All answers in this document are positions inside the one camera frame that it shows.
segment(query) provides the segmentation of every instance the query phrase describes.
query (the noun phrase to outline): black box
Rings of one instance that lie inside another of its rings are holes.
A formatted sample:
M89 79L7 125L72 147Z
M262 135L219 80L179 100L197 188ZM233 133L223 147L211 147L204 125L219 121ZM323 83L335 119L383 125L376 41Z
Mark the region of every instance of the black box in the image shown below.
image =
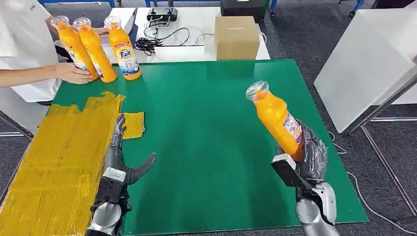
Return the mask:
M265 5L263 0L221 0L222 16L253 16L255 23L264 20Z

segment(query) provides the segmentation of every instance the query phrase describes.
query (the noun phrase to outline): blue table leg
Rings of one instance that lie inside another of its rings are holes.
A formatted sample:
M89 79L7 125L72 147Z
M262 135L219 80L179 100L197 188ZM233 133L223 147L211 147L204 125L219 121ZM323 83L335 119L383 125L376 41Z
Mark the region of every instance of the blue table leg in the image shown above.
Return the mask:
M362 6L362 4L363 4L364 1L365 0L357 0L356 6L353 9L353 11L356 12L357 10L359 10L359 8Z
M272 16L275 15L275 8L276 8L277 2L278 2L278 0L272 0L271 8L269 9Z
M356 3L356 6L353 8L353 11L349 12L349 15L352 17L356 14L356 11L359 10L359 8L362 6L365 0L356 0L356 1L357 3Z

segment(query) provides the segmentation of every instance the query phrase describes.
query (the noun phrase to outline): white cable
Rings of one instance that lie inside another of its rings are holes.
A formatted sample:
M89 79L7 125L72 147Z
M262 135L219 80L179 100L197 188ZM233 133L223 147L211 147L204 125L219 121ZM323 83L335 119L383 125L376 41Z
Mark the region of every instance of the white cable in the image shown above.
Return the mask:
M262 33L262 32L258 32L258 33L262 34L262 36L264 37L265 44L266 44L266 43L267 43L267 41L268 41L267 36L266 36L264 33Z
M380 215L380 214L376 213L374 210L372 210L372 209L368 206L368 204L365 202L365 200L364 200L364 199L363 199L363 197L362 197L362 194L361 194L361 193L360 193L360 191L359 191L359 185L358 185L358 183L357 183L356 176L354 176L354 175L353 175L352 173L350 173L350 172L346 172L346 173L348 173L349 175L351 175L351 176L355 179L355 184L356 184L357 194L359 195L360 199L362 200L362 202L363 202L363 204L366 206L366 208L368 208L368 209L369 209L372 213L374 213L375 215L379 216L380 218L382 218L382 219L384 219L384 220L386 220L386 221L390 222L391 224L395 225L397 228L401 229L402 231L404 231L404 232L406 232L406 233L409 233L409 234L412 234L412 235L417 235L417 233L415 233L415 232L411 232L411 231L408 231L408 230L405 230L405 229L401 228L399 225L395 224L394 222L392 222L392 221L388 220L387 218L383 217L382 215Z
M197 39L196 39L196 46L198 46L198 40L200 40L200 38L201 38L201 37L203 37L202 39L204 40L204 37L205 37L206 35L211 35L211 36L214 36L214 33L202 33L202 34L200 34L200 35L197 37Z
M153 20L150 20L150 21L148 21L148 22L146 22L145 24L144 24L144 34L145 34L145 38L149 38L148 36L147 36L147 33L145 32L146 30L148 30L147 28L148 28L148 23L149 23L149 25L150 25L150 23L152 22L152 21L159 21L159 20L162 20L162 16L161 17L159 17L158 19L153 19Z
M342 148L341 146L339 146L339 145L337 145L333 142L334 139L335 139L335 135L332 132L327 131L327 133L331 134L331 142L333 143L333 145L335 145L337 148L342 150L342 151L338 151L337 154L346 154L346 153L348 153L344 148Z
M258 32L258 33L262 34L262 37L264 38L265 43L267 43L267 41L268 41L267 36L262 32ZM198 40L200 40L201 37L203 37L202 39L204 40L206 35L214 36L214 33L202 33L202 34L200 34L196 39L196 46L198 46Z

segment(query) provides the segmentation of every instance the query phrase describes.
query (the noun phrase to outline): clear bottle cap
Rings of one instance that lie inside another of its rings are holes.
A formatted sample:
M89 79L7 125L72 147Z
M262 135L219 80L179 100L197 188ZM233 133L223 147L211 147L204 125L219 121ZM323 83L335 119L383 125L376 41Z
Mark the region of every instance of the clear bottle cap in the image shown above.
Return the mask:
M246 90L246 98L257 102L262 100L269 92L269 85L266 81L257 81Z
M117 16L108 16L104 19L104 25L112 30L117 30L120 28L120 20Z
M91 20L86 17L80 17L72 23L78 31L88 31L91 29Z
M52 18L51 25L57 30L64 30L69 27L69 20L66 16L56 16Z

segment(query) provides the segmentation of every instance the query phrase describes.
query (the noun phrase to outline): cardboard box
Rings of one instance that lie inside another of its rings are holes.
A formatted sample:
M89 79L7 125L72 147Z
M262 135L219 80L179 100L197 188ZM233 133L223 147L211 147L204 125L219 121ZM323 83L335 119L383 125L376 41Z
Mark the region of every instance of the cardboard box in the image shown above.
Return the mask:
M259 37L252 16L218 16L214 23L217 60L255 60Z

